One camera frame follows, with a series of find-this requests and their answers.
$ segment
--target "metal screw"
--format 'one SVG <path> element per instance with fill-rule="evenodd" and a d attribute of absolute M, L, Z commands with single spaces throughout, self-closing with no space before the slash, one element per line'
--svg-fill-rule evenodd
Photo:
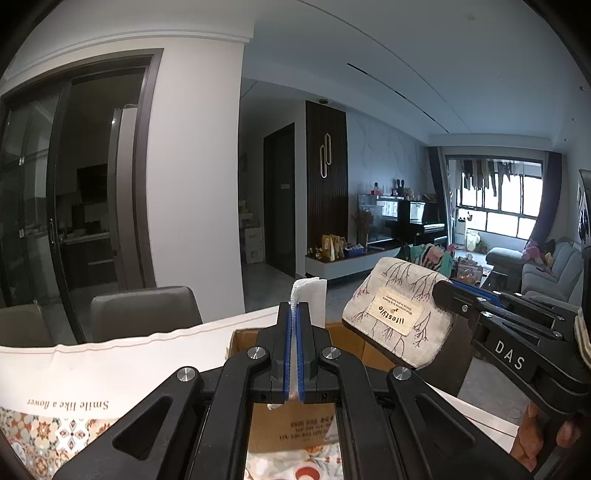
<path fill-rule="evenodd" d="M 258 360 L 259 358 L 263 358 L 267 354 L 267 351 L 261 346 L 253 346 L 246 353 L 253 360 Z"/>
<path fill-rule="evenodd" d="M 322 356 L 328 360 L 334 360 L 340 357 L 340 350 L 335 346 L 328 346 L 322 350 Z"/>
<path fill-rule="evenodd" d="M 177 378 L 181 382 L 190 382 L 195 378 L 195 370 L 191 367 L 182 367 L 182 369 L 177 372 Z"/>
<path fill-rule="evenodd" d="M 396 380 L 404 381 L 410 378 L 411 371 L 406 367 L 395 367 L 394 370 L 392 370 L 392 375 Z"/>

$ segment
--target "piano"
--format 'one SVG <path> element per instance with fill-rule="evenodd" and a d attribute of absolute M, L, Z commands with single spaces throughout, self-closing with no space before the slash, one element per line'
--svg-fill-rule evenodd
<path fill-rule="evenodd" d="M 437 203 L 399 200 L 397 216 L 384 222 L 392 238 L 409 245 L 434 244 L 447 248 L 447 228 Z"/>

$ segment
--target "human hand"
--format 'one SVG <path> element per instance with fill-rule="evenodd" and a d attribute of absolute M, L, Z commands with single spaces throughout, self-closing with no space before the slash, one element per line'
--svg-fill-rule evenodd
<path fill-rule="evenodd" d="M 537 422 L 540 409 L 535 403 L 529 403 L 521 419 L 521 425 L 511 448 L 511 456 L 530 472 L 538 463 L 537 456 L 544 446 L 542 432 Z M 574 420 L 565 421 L 556 435 L 556 444 L 571 448 L 581 436 L 581 428 Z"/>

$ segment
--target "shelf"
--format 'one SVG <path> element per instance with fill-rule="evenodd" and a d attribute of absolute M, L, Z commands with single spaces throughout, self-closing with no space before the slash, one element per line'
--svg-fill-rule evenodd
<path fill-rule="evenodd" d="M 334 262 L 322 262 L 312 257 L 306 257 L 306 273 L 327 280 L 346 277 L 354 273 L 371 270 L 376 266 L 380 258 L 395 257 L 399 251 L 400 248 L 393 248 L 383 252 L 368 253 L 367 255 L 345 258 Z"/>

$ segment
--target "floral pattern fabric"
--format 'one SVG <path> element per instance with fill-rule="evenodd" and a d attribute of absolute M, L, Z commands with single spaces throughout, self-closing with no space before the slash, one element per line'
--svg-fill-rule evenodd
<path fill-rule="evenodd" d="M 274 453 L 248 453 L 244 480 L 342 480 L 340 445 Z"/>
<path fill-rule="evenodd" d="M 41 417 L 0 407 L 0 431 L 37 480 L 51 480 L 59 467 L 116 421 Z M 342 480 L 339 444 L 290 452 L 248 453 L 244 479 Z"/>
<path fill-rule="evenodd" d="M 37 480 L 51 480 L 59 467 L 116 421 L 42 417 L 0 407 L 0 431 Z"/>

